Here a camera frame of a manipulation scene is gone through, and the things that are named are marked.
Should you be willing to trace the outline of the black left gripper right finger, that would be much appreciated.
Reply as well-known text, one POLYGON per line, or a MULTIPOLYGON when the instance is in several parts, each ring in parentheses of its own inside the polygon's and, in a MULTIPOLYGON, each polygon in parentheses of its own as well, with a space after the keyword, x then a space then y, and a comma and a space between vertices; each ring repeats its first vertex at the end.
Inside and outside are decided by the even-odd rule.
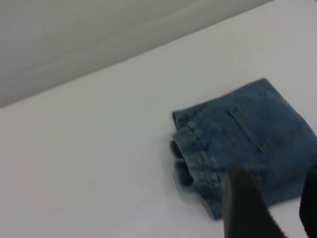
POLYGON ((311 170, 305 179, 301 196, 300 220, 309 238, 317 238, 317 171, 311 170))

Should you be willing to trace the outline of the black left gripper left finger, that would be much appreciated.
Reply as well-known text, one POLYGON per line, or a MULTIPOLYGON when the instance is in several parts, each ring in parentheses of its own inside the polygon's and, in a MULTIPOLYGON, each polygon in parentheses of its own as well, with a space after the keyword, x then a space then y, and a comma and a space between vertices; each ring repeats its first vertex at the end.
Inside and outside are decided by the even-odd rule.
POLYGON ((222 219, 226 238, 286 237, 251 177, 239 168, 230 168, 225 176, 222 219))

